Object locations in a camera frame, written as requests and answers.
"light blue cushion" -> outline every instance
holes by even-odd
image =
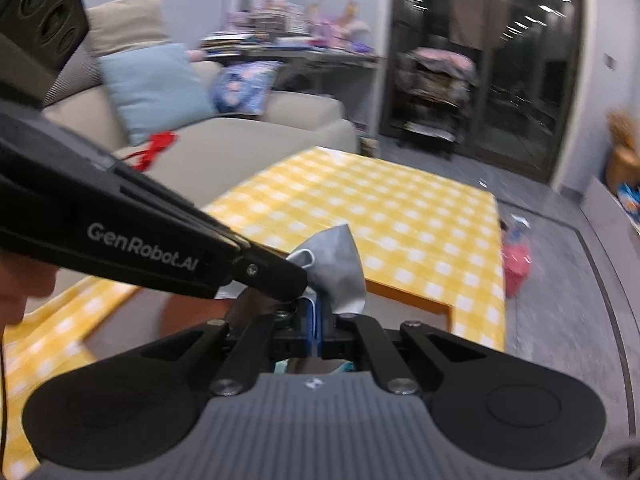
[[[170,43],[100,58],[104,84],[132,145],[209,119],[214,109],[184,47]]]

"stacked books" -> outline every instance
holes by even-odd
[[[251,43],[250,32],[214,32],[200,40],[200,48],[207,54],[232,54],[240,45]]]

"logo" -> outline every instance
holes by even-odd
[[[158,245],[145,244],[142,238],[134,236],[128,238],[114,233],[113,231],[105,231],[104,226],[99,222],[92,223],[86,230],[89,240],[105,244],[106,246],[119,249],[125,253],[132,253],[142,258],[149,258],[155,262],[161,262],[165,265],[176,267],[177,269],[187,269],[191,272],[196,270],[198,265],[197,258],[181,258],[178,251],[163,251]]]
[[[314,377],[313,379],[306,380],[305,386],[310,390],[316,391],[324,386],[324,381],[322,379]]]

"blue patterned pillow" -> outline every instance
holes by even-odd
[[[279,61],[253,61],[224,68],[211,87],[218,115],[262,115],[280,65]]]

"beige sofa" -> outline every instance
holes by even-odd
[[[221,67],[212,61],[192,66],[207,89]],[[127,146],[127,135],[103,86],[57,102],[44,114],[116,156],[139,150]],[[272,92],[260,121],[215,118],[177,130],[180,139],[159,157],[149,175],[203,206],[257,171],[306,148],[356,152],[356,130],[343,116],[342,104],[334,99]]]

